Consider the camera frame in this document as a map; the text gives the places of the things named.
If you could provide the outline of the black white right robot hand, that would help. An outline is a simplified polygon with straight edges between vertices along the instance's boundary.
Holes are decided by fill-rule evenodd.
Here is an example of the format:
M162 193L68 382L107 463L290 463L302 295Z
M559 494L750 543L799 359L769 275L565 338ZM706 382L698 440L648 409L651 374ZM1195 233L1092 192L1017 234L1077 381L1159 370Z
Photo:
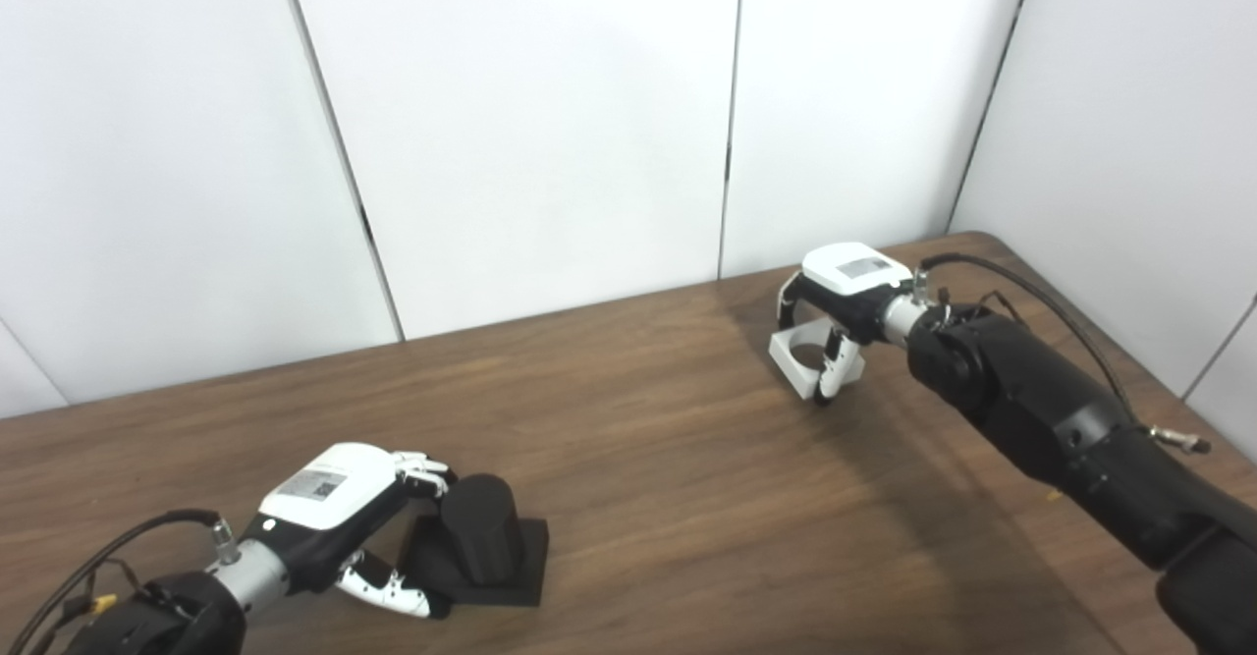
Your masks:
M799 397L825 409L862 376L862 348L906 348L929 305L925 273L864 243L820 246L781 287L769 355Z

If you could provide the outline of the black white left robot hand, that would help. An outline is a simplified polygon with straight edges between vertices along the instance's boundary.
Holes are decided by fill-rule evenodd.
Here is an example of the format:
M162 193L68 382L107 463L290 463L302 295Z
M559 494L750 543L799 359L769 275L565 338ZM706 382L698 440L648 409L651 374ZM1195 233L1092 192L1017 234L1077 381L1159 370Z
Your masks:
M270 490L240 542L240 562L259 577L229 577L270 603L337 587L378 608L410 619L447 619L453 602L430 595L367 543L411 500L440 505L458 485L447 464L421 451L387 451L337 443Z

